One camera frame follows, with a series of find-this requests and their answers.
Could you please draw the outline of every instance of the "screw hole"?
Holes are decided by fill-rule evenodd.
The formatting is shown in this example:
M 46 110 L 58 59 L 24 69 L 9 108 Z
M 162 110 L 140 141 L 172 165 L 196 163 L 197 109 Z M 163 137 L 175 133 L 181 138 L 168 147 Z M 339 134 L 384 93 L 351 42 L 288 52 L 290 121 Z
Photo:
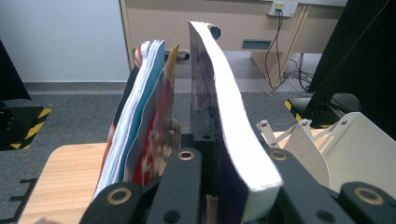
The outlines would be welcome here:
M 169 211 L 163 216 L 163 221 L 166 223 L 178 223 L 180 220 L 180 213 L 178 211 Z
M 178 158 L 183 161 L 189 161 L 194 158 L 195 154 L 191 151 L 182 151 L 177 154 Z
M 132 196 L 132 192 L 127 188 L 113 189 L 107 195 L 107 202 L 109 204 L 117 205 L 125 203 Z
M 356 197 L 366 203 L 373 205 L 380 205 L 384 203 L 384 198 L 382 198 L 382 196 L 373 189 L 358 187 L 353 189 L 353 191 Z
M 323 223 L 334 223 L 335 222 L 335 217 L 331 213 L 324 211 L 324 210 L 318 210 L 317 217 Z
M 270 156 L 277 161 L 284 161 L 288 158 L 288 156 L 281 151 L 272 151 L 270 152 Z

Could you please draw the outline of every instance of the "metal bracket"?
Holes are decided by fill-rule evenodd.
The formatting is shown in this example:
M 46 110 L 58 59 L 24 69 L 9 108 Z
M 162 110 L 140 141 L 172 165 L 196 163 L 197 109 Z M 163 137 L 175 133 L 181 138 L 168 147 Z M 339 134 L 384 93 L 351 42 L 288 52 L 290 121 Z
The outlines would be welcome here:
M 268 124 L 263 120 L 257 127 L 268 145 L 276 147 L 286 141 L 283 149 L 293 153 L 325 187 L 339 192 L 344 183 L 361 181 L 396 197 L 396 173 L 390 172 L 396 170 L 396 142 L 362 113 L 349 113 L 315 135 L 306 119 L 279 137 L 264 123 Z

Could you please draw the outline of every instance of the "yellow and black hazard stripe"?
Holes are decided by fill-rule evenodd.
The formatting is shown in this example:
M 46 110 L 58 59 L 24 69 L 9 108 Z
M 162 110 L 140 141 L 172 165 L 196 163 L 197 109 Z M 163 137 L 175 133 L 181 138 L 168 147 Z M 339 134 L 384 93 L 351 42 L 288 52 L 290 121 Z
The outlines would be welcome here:
M 296 118 L 297 121 L 304 119 L 303 117 L 301 117 L 301 115 L 297 113 L 296 108 L 294 108 L 289 100 L 285 101 L 285 106 L 288 108 L 290 113 Z
M 285 101 L 285 106 L 290 111 L 290 113 L 296 118 L 297 121 L 300 121 L 300 120 L 304 119 L 303 116 L 301 116 L 297 112 L 296 108 L 294 108 L 294 106 L 291 104 L 291 102 L 289 100 Z M 313 128 L 313 129 L 326 129 L 326 128 L 329 128 L 330 126 L 331 126 L 331 124 L 321 124 L 321 125 L 317 125 L 317 126 L 314 126 L 314 127 L 311 127 L 311 128 Z
M 35 135 L 40 131 L 41 127 L 44 125 L 44 121 L 50 114 L 50 109 L 44 108 L 41 113 L 37 116 L 37 119 L 33 122 L 32 127 L 30 128 L 29 132 L 26 134 L 24 139 L 22 139 L 18 143 L 9 144 L 6 148 L 2 148 L 5 150 L 11 149 L 28 149 L 30 144 L 32 144 Z

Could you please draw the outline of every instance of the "colorful book cover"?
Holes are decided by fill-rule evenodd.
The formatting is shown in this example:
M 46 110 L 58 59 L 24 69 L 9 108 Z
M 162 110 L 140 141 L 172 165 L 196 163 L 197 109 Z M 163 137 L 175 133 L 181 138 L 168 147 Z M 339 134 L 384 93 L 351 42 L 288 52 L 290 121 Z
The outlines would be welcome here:
M 175 63 L 178 46 L 175 46 L 160 74 L 154 90 L 142 111 L 138 134 L 125 162 L 124 181 L 133 181 L 143 187 L 163 174 L 165 164 L 177 146 L 169 146 L 164 139 L 169 127 L 164 124 L 171 118 L 175 83 Z
M 190 26 L 193 111 L 210 106 L 219 133 L 219 222 L 265 217 L 282 185 L 275 165 L 251 129 L 233 72 L 215 39 L 220 29 Z
M 146 132 L 153 133 L 154 126 L 162 128 L 165 118 L 171 115 L 175 60 L 176 57 L 169 58 L 165 69 L 164 42 L 161 40 L 144 42 L 136 50 L 135 67 L 110 127 L 102 171 L 93 198 L 108 185 L 140 178 L 133 177 L 134 168 L 141 169 L 137 162 L 142 160 L 142 152 L 146 155 L 144 142 L 151 143 L 155 139 Z

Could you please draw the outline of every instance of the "white wall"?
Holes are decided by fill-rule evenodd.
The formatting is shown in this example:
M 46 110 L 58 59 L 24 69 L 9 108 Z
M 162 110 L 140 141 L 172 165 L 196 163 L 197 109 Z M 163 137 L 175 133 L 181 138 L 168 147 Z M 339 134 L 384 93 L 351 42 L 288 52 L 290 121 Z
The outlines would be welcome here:
M 1 0 L 0 38 L 24 82 L 129 75 L 118 0 Z

